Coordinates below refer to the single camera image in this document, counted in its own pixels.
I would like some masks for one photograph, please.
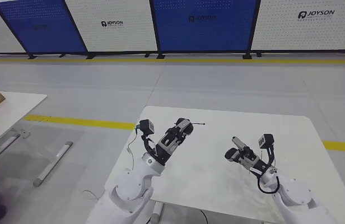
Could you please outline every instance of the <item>yellow floor line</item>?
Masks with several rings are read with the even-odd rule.
[[[336,151],[345,152],[345,142],[323,141],[323,144],[327,150],[336,150]]]
[[[104,120],[87,120],[87,119],[77,119],[77,118],[61,118],[57,116],[43,116],[43,115],[35,115],[35,114],[27,115],[25,117],[25,120],[30,120],[33,122],[72,124],[72,125],[79,125],[79,126],[113,128],[113,129],[123,129],[123,130],[133,130],[135,127],[135,124],[133,123],[108,122]],[[323,144],[327,150],[345,152],[345,142],[323,141]]]
[[[77,118],[61,118],[57,116],[42,116],[42,115],[34,115],[34,114],[27,115],[25,117],[25,120],[30,120],[34,122],[73,124],[73,125],[79,125],[79,126],[114,128],[114,129],[124,129],[124,130],[133,130],[135,127],[135,124],[133,123],[107,122],[104,120],[87,120],[87,119],[77,119]]]
[[[91,60],[85,59],[0,59],[0,62],[27,62],[27,63],[46,63],[46,62],[59,62],[59,63],[74,63],[74,62],[174,62],[174,63],[280,63],[280,64],[345,64],[345,60],[315,60],[315,59],[149,59],[149,58],[96,58]]]

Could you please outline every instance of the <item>blue panel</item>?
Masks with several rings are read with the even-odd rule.
[[[257,0],[154,0],[161,50],[246,50]]]
[[[1,2],[0,10],[29,52],[84,52],[62,0]]]

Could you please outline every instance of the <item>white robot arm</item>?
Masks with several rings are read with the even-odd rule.
[[[259,140],[260,148],[267,150],[269,161],[263,162],[248,146],[238,137],[232,141],[238,149],[232,148],[225,154],[230,162],[237,162],[250,170],[258,181],[258,188],[262,193],[271,194],[279,211],[287,224],[337,224],[335,218],[327,208],[313,195],[312,191],[302,182],[296,179],[286,178],[272,166],[274,160],[273,144],[271,134],[264,134]],[[260,182],[270,192],[265,192],[260,187]],[[291,209],[295,206],[307,205],[307,209],[296,211]]]
[[[154,148],[149,146],[148,137],[154,134],[153,124],[141,120],[136,127],[143,132],[142,139],[147,150],[137,161],[133,170],[126,170],[117,184],[107,189],[91,211],[87,223],[91,224],[132,224],[153,194],[151,179],[160,176],[165,163],[177,146],[193,131],[188,119],[180,118],[176,126],[169,128]]]

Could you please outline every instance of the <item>gray floor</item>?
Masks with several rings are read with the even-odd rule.
[[[345,142],[345,65],[2,62],[0,90],[47,94],[33,114],[131,123],[146,105],[304,115],[322,140]],[[129,131],[21,124],[31,137],[0,155],[0,194],[9,209],[0,223],[84,223],[96,200],[82,191],[102,194]],[[66,141],[74,146],[34,188],[48,164],[34,148],[58,152]],[[345,152],[328,152],[345,184]],[[206,215],[210,223],[256,223]],[[203,222],[200,211],[175,206],[162,220]]]

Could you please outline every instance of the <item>white table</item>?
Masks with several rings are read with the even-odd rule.
[[[44,94],[25,94],[20,92],[0,92],[6,99],[0,103],[0,138],[15,126],[17,133],[10,137],[4,144],[0,146],[0,154],[14,141],[20,134],[23,138],[30,135],[28,130],[16,128],[16,123],[26,116],[29,112],[35,109],[47,95]],[[60,158],[72,145],[72,142],[67,142],[62,147],[57,155],[50,155],[48,151],[39,151],[42,155],[50,161],[50,164],[44,169],[41,175],[34,181],[35,186],[39,186],[44,178],[49,174],[53,167],[57,164]]]
[[[0,103],[0,138],[47,97],[43,94],[23,94],[20,92],[0,93],[6,98]]]
[[[261,154],[258,139],[264,133],[271,133],[275,139],[276,167],[286,176],[304,181],[339,223],[345,224],[345,186],[310,119],[148,106],[139,120],[153,122],[155,134],[151,138],[157,142],[179,117],[206,125],[195,125],[191,136],[166,163],[161,177],[153,178],[152,200],[284,223],[271,196],[258,190],[256,177],[224,158],[225,152],[235,147],[231,141],[233,136],[238,136],[255,153]],[[132,132],[127,144],[133,137]],[[114,185],[125,168],[132,166],[131,155],[125,150],[127,144],[105,184],[106,189]],[[139,137],[130,147],[135,158],[145,152]]]

